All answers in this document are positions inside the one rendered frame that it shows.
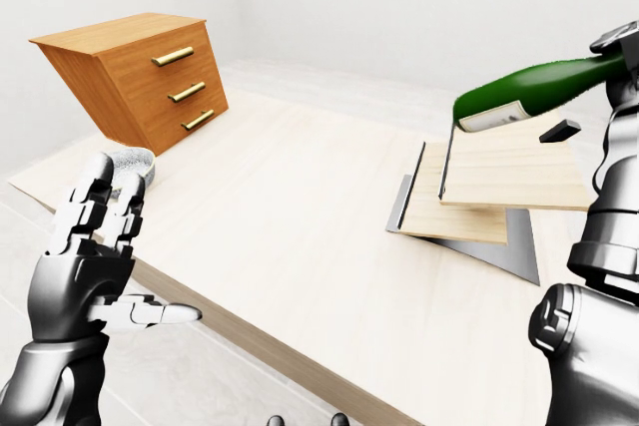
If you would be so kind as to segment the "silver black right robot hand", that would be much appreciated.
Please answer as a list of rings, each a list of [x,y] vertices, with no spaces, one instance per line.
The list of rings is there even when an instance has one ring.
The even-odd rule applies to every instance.
[[[592,185],[598,209],[636,212],[639,200],[639,21],[602,34],[590,45],[595,54],[619,54],[625,69],[605,82],[612,113],[603,140],[604,157]]]

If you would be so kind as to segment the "wooden cabinet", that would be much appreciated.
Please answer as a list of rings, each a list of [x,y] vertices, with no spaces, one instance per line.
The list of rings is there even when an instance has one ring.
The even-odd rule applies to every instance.
[[[206,22],[143,13],[34,39],[103,135],[126,146],[149,149],[147,135],[102,56],[113,49]]]

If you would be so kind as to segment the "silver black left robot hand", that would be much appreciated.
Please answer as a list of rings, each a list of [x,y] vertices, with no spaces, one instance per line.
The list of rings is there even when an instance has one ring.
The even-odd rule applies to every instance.
[[[32,335],[39,342],[93,336],[105,327],[145,329],[198,321],[194,306],[163,304],[151,295],[124,292],[135,261],[145,182],[128,176],[110,201],[114,163],[92,157],[54,216],[54,231],[36,264],[28,293]]]

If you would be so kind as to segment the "wooden slat wine rack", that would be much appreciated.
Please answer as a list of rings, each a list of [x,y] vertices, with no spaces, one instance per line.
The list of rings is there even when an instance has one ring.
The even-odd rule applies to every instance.
[[[587,211],[571,122],[524,122],[422,145],[387,230],[445,246],[538,284],[533,210]]]

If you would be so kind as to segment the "green wine bottle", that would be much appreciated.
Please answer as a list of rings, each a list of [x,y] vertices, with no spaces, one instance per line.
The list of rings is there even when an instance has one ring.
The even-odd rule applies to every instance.
[[[528,120],[627,73],[620,54],[528,67],[458,97],[453,123],[466,133],[476,133]]]

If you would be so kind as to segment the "wooden cabinet drawer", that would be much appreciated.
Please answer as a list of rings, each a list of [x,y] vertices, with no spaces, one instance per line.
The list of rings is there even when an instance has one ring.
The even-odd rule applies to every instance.
[[[163,67],[146,60],[120,81],[125,99],[148,129],[161,121],[191,121],[220,84],[213,57],[198,53]]]
[[[173,103],[167,95],[164,91],[153,93],[136,104],[136,114],[147,135],[149,149],[156,155],[201,129],[229,107],[220,83],[206,83],[204,90],[180,103]],[[207,122],[190,132],[181,126],[181,123],[190,122],[209,109],[214,109],[216,114]]]
[[[193,54],[164,66],[152,59],[191,47]],[[145,38],[102,56],[105,67],[126,97],[167,96],[214,78],[215,57],[204,23]]]

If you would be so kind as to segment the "grey speckled bowl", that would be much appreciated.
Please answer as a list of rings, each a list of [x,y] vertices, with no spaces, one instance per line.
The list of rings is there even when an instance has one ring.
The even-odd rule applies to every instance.
[[[156,172],[156,156],[152,151],[141,147],[126,147],[108,152],[107,155],[111,158],[114,167],[111,199],[117,199],[120,196],[123,185],[132,174],[142,178],[144,191],[148,189]]]

